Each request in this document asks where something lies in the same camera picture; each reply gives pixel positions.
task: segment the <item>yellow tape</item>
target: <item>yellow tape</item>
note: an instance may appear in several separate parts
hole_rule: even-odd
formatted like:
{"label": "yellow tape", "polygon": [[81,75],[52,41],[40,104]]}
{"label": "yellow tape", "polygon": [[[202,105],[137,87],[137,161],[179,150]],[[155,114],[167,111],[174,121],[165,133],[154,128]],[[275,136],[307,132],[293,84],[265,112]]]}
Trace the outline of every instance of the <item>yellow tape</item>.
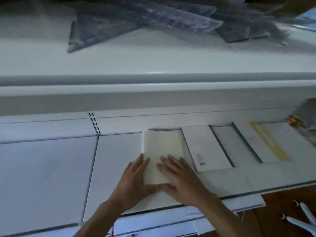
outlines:
{"label": "yellow tape", "polygon": [[292,161],[293,159],[274,141],[267,133],[263,131],[260,124],[257,122],[248,122],[252,129],[261,137],[263,142],[271,149],[276,157],[281,161]]}

